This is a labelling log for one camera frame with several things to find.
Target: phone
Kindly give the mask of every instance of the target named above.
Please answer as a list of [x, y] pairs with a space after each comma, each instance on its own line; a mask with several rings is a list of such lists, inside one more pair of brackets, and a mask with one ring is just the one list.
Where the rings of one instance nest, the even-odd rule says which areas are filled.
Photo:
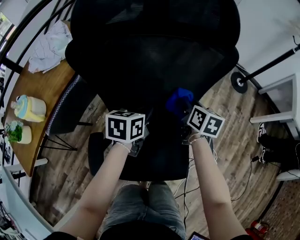
[[201, 234], [199, 234], [197, 232], [193, 232], [188, 240], [210, 240], [210, 239], [202, 236]]

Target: potted plant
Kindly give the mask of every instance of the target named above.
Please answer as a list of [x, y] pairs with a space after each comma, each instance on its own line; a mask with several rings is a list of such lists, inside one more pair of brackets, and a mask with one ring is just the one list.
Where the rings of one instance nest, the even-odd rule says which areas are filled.
[[10, 143], [17, 142], [22, 144], [28, 144], [31, 142], [31, 128], [29, 126], [23, 126], [20, 121], [12, 121], [5, 125], [5, 132]]

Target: black and white marker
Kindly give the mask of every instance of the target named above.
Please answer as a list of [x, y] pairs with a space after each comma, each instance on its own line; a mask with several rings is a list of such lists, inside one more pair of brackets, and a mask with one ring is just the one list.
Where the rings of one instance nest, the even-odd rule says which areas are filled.
[[198, 133], [210, 137], [218, 136], [224, 122], [224, 118], [196, 105], [187, 120], [187, 124]]
[[145, 114], [114, 110], [105, 116], [107, 139], [131, 143], [144, 137], [144, 132]]

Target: denim shorts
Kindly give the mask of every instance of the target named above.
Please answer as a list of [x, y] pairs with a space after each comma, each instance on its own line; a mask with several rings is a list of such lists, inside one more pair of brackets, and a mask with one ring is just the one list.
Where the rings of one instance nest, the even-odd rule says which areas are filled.
[[165, 182], [153, 182], [148, 190], [138, 185], [124, 186], [112, 203], [103, 232], [114, 225], [135, 220], [163, 224], [182, 240], [186, 239], [178, 205]]

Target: green plant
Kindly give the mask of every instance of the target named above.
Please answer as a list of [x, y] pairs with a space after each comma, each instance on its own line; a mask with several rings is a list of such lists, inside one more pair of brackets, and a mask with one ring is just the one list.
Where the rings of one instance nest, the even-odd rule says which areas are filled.
[[18, 142], [22, 139], [22, 126], [23, 123], [20, 121], [12, 121], [5, 125], [5, 132], [8, 136], [8, 140], [12, 142]]

